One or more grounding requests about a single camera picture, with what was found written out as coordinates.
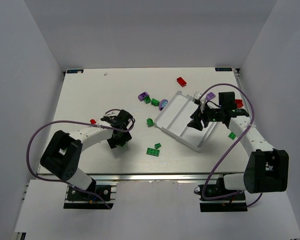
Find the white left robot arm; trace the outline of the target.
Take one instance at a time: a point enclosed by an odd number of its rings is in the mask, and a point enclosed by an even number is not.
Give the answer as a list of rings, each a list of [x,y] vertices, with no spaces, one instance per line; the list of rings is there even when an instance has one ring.
[[[103,141],[111,149],[122,147],[132,139],[130,130],[135,119],[121,109],[117,115],[106,113],[98,122],[89,123],[85,128],[73,132],[58,130],[52,136],[40,165],[60,181],[83,190],[84,194],[96,192],[96,181],[79,169],[81,153]]]

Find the small green lego brick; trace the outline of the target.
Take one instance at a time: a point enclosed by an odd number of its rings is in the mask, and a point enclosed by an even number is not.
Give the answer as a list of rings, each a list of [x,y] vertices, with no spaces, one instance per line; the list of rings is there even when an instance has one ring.
[[[161,146],[162,146],[162,145],[161,145],[160,143],[156,143],[156,144],[154,145],[155,149],[159,149]]]

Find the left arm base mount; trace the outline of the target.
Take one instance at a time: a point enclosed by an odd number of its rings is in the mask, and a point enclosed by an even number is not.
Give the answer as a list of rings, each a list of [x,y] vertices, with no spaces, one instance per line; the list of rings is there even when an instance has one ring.
[[[111,210],[115,203],[116,193],[117,185],[110,181],[97,182],[94,190],[90,190],[89,193],[68,185],[63,208],[69,210]]]

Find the green lego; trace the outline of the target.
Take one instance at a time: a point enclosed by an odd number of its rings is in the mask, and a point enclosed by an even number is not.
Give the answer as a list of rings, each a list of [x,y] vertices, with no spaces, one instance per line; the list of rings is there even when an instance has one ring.
[[[230,139],[234,140],[237,136],[236,136],[233,132],[231,132],[231,133],[228,135],[228,137],[229,137]]]
[[[152,127],[152,126],[155,125],[154,121],[153,121],[151,118],[148,118],[148,119],[146,120],[146,123],[147,123],[147,125],[148,125],[149,127]]]
[[[151,98],[149,96],[146,96],[143,101],[146,103],[146,104],[149,104],[151,102]]]

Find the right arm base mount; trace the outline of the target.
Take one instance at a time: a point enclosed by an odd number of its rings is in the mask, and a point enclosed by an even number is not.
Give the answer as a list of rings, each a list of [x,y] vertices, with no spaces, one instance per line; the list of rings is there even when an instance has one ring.
[[[244,193],[235,193],[235,190],[225,188],[223,176],[210,180],[206,186],[203,197],[204,184],[194,188],[193,193],[199,196],[199,207],[201,213],[230,213],[247,212],[246,196]]]

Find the green 2x4 lego plate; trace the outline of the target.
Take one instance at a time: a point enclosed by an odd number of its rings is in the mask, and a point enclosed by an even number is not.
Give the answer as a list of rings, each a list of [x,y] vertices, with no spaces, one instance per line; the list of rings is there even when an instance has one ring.
[[[158,157],[160,155],[160,150],[148,147],[146,150],[146,154],[150,156]]]

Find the green 2x2 lego brick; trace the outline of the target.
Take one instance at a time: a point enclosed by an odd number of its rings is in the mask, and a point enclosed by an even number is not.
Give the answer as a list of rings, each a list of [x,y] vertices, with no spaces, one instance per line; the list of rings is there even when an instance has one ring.
[[[119,146],[121,147],[121,148],[123,148],[124,146],[126,146],[127,145],[127,141],[125,141],[125,142],[123,142],[123,143],[121,143]]]

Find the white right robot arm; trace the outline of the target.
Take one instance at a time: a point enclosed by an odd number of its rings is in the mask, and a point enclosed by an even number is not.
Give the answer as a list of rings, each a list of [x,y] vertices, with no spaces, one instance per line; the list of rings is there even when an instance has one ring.
[[[191,115],[187,126],[201,131],[209,123],[220,122],[236,135],[249,157],[244,173],[228,173],[218,178],[219,192],[284,192],[288,186],[288,153],[275,149],[265,140],[253,126],[248,112],[237,107],[233,91],[220,92],[218,96],[219,104],[216,108],[195,99],[197,109]]]

